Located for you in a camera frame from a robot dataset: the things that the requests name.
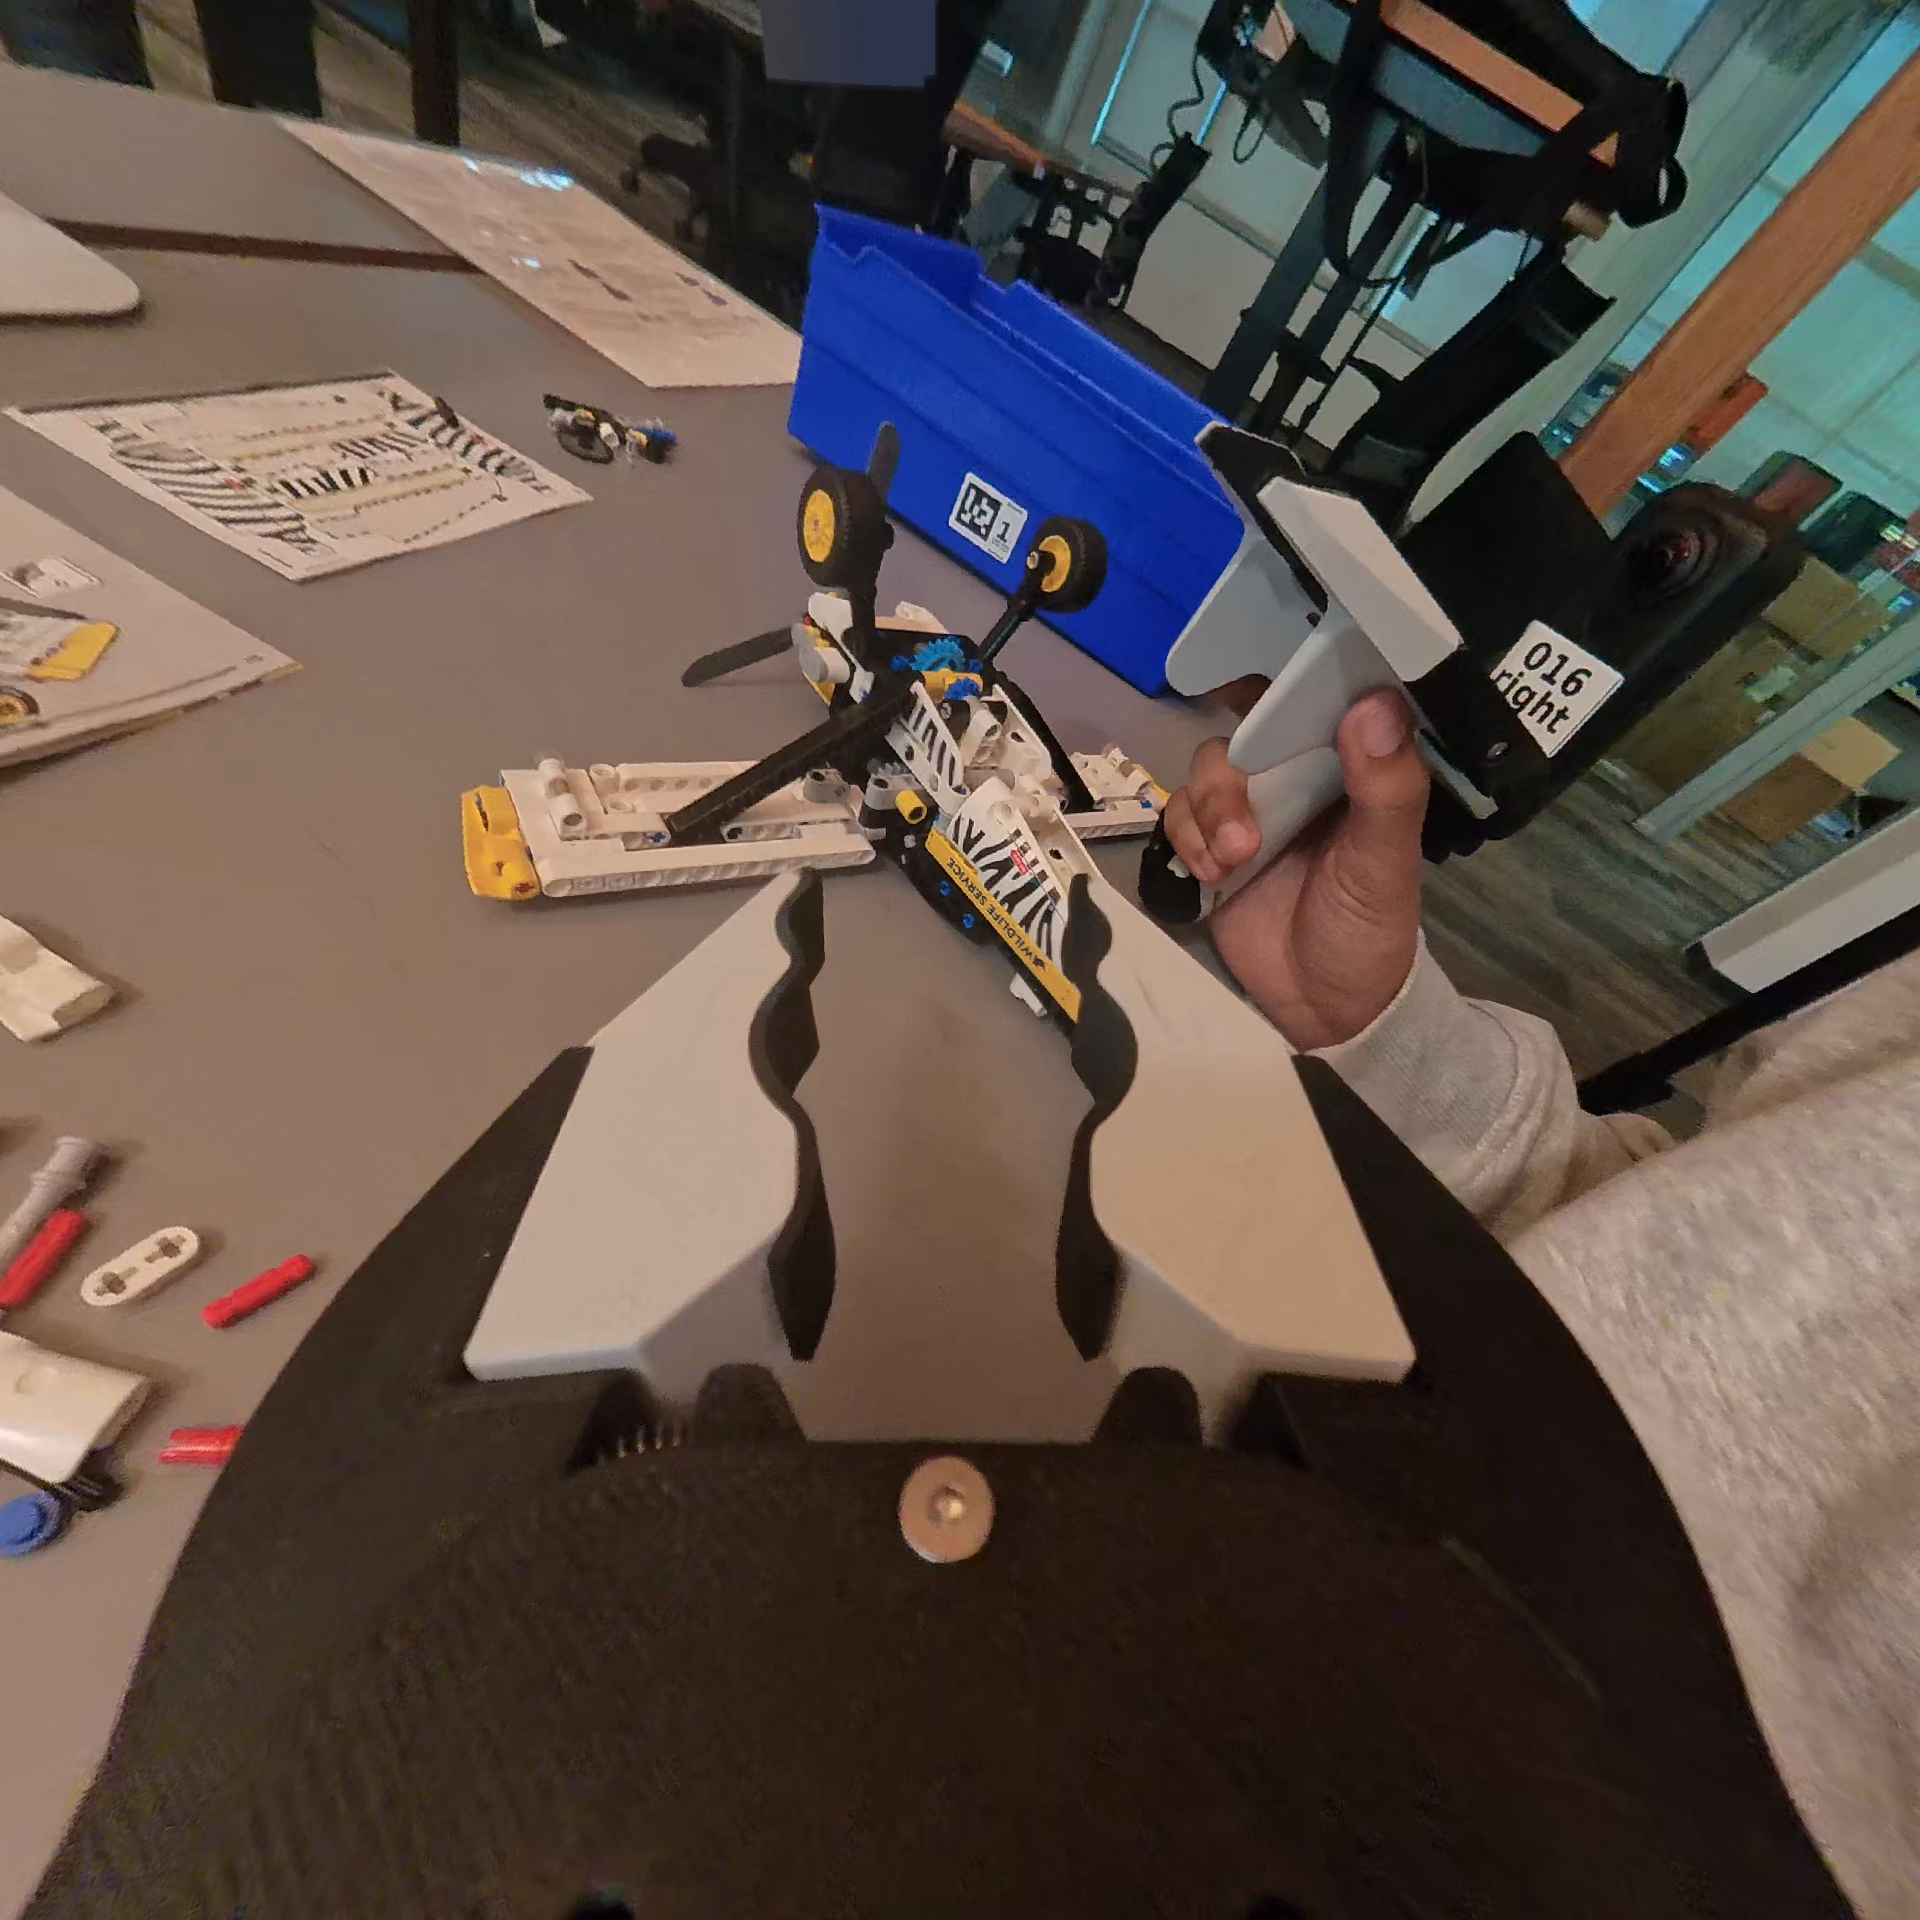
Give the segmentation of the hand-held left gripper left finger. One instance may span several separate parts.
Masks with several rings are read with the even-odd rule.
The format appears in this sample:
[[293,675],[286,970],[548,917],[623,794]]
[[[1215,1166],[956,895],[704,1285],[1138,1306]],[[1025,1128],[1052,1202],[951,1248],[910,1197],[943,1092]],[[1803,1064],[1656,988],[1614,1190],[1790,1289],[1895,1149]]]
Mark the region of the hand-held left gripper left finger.
[[825,956],[822,877],[775,877],[590,1040],[470,1380],[626,1372],[691,1415],[720,1367],[788,1383],[818,1359],[838,1248],[797,1092]]

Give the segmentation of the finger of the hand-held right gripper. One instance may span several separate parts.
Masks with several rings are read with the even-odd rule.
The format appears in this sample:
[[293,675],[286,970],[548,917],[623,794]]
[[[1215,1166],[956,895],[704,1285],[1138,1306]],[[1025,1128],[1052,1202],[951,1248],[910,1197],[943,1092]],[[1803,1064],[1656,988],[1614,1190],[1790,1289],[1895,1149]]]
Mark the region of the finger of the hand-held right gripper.
[[1229,422],[1208,422],[1199,451],[1238,516],[1238,544],[1167,652],[1167,689],[1184,699],[1274,682],[1326,611],[1323,583],[1260,494],[1302,483],[1298,457]]
[[1329,602],[1345,606],[1404,683],[1429,676],[1463,648],[1456,621],[1365,501],[1293,477],[1260,486],[1256,501],[1285,550]]

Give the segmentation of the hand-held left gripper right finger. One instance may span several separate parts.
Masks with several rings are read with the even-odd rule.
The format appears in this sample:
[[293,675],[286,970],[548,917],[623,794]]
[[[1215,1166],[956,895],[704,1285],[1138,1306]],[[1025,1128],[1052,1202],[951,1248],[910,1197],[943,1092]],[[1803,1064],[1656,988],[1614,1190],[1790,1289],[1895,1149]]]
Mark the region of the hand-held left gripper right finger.
[[1280,1034],[1102,877],[1071,879],[1063,964],[1093,1095],[1054,1252],[1079,1353],[1184,1380],[1208,1446],[1260,1380],[1404,1383],[1413,1338]]

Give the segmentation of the zebra striped lego plane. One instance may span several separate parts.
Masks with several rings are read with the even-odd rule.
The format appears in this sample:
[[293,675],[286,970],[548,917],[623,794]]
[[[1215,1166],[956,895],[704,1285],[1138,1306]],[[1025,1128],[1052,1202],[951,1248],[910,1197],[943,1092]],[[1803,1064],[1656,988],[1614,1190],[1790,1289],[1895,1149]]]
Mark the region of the zebra striped lego plane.
[[983,639],[918,602],[880,615],[899,457],[888,422],[868,466],[818,465],[797,501],[802,619],[684,670],[696,689],[791,657],[825,720],[759,762],[541,757],[469,790],[475,897],[583,899],[885,860],[963,940],[1008,953],[1032,1013],[1079,1019],[1063,950],[1071,879],[1093,874],[1085,842],[1149,835],[1167,790],[1118,748],[1071,755],[999,652],[1037,615],[1093,606],[1108,540],[1082,516],[1043,516]]

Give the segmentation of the pile of lego pieces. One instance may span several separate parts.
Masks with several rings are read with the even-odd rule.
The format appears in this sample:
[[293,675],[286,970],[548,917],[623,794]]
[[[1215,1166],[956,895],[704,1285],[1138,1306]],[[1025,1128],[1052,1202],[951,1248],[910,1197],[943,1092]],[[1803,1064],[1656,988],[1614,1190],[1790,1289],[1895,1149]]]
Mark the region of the pile of lego pieces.
[[[26,926],[5,917],[5,1035],[54,1042],[107,1013],[107,981],[86,975]],[[154,1396],[154,1380],[97,1359],[67,1353],[15,1331],[37,1296],[90,1242],[93,1190],[107,1173],[107,1146],[58,1133],[26,1188],[5,1203],[5,1565],[36,1557],[90,1510],[122,1494],[111,1453]],[[125,1312],[179,1285],[206,1260],[193,1226],[157,1226],[80,1277],[80,1306]],[[208,1331],[226,1331],[317,1275],[317,1260],[290,1255],[229,1289],[204,1309]],[[236,1426],[188,1430],[161,1450],[163,1461],[224,1467]]]

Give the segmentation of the lego instruction booklet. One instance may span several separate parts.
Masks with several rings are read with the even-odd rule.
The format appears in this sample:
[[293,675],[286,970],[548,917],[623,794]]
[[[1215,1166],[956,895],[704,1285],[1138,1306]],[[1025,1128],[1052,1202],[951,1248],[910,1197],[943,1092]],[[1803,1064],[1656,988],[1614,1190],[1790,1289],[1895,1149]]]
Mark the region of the lego instruction booklet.
[[5,490],[5,769],[147,730],[300,663]]

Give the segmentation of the person's right forearm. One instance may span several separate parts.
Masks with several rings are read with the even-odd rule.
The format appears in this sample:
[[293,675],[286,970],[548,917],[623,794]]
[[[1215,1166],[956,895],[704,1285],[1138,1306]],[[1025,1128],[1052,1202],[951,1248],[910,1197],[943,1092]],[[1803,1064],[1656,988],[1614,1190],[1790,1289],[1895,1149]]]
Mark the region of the person's right forearm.
[[1394,1003],[1314,1056],[1500,1242],[1677,1146],[1651,1118],[1589,1113],[1555,1025],[1463,996],[1426,936]]

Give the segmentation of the small black lego subassembly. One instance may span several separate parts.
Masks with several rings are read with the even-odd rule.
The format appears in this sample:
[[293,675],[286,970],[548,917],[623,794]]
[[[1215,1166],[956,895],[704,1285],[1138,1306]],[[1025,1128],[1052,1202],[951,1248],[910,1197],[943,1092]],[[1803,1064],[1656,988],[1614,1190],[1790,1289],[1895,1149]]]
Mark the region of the small black lego subassembly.
[[681,442],[660,420],[626,420],[562,394],[541,394],[541,403],[559,445],[588,465],[666,465]]

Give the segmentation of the person's right hand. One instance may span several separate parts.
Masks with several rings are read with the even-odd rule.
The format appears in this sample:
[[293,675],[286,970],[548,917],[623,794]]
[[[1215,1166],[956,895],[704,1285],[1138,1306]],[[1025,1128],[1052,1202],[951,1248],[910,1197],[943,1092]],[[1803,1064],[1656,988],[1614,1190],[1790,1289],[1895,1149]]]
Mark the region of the person's right hand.
[[1345,798],[1213,914],[1213,943],[1253,1010],[1294,1047],[1365,1034],[1420,950],[1429,765],[1395,690],[1337,730]]

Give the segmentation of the blue plastic bin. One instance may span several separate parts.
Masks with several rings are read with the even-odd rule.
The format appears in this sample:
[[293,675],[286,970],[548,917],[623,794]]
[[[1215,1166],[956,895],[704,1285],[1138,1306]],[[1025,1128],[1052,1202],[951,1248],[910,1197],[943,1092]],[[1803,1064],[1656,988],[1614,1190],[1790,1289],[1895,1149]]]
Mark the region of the blue plastic bin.
[[1095,524],[1099,597],[1043,621],[1152,699],[1243,537],[1199,445],[1215,420],[1030,282],[992,282],[976,250],[818,208],[788,437],[867,466],[899,426],[889,512],[999,588],[1043,521]]

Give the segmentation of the standing desk with wooden top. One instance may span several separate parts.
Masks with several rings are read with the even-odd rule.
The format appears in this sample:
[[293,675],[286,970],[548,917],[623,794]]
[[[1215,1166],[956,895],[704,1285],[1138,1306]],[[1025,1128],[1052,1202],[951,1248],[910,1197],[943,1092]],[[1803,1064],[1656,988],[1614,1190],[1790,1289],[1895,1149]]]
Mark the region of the standing desk with wooden top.
[[1317,175],[1253,302],[1201,383],[1224,420],[1274,434],[1357,360],[1357,341],[1479,242],[1518,267],[1573,237],[1667,223],[1691,196],[1683,81],[1614,52],[1570,2],[1213,2],[1194,75],[1243,132]]

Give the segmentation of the person's grey clothing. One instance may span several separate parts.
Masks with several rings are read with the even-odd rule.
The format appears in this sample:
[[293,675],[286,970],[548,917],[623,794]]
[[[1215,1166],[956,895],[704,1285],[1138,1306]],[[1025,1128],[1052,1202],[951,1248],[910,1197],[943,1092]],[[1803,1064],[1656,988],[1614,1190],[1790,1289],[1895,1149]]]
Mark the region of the person's grey clothing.
[[1860,1917],[1916,1917],[1916,964],[1511,1242],[1694,1540]]

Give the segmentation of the white printed paper sheet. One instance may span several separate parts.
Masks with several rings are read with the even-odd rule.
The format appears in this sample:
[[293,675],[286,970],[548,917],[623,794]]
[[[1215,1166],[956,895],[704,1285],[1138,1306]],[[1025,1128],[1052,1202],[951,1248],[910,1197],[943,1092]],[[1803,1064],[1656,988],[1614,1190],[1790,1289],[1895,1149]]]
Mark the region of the white printed paper sheet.
[[650,391],[788,388],[798,374],[788,324],[567,170],[307,117],[283,130]]

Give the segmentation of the zebra pattern sticker sheet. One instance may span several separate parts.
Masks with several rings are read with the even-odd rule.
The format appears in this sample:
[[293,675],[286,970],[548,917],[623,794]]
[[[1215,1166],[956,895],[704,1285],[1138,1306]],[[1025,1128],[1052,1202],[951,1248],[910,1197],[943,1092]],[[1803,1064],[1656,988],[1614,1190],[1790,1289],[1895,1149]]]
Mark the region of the zebra pattern sticker sheet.
[[397,374],[5,420],[290,583],[590,506],[583,486]]

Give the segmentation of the wooden support post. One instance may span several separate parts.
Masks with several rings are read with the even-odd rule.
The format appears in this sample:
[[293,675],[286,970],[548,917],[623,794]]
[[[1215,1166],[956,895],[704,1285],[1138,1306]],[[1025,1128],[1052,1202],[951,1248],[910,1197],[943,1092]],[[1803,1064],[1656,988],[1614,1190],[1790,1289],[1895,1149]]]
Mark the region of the wooden support post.
[[1656,341],[1561,457],[1591,512],[1611,512],[1662,451],[1916,191],[1916,56],[1835,135],[1770,218]]

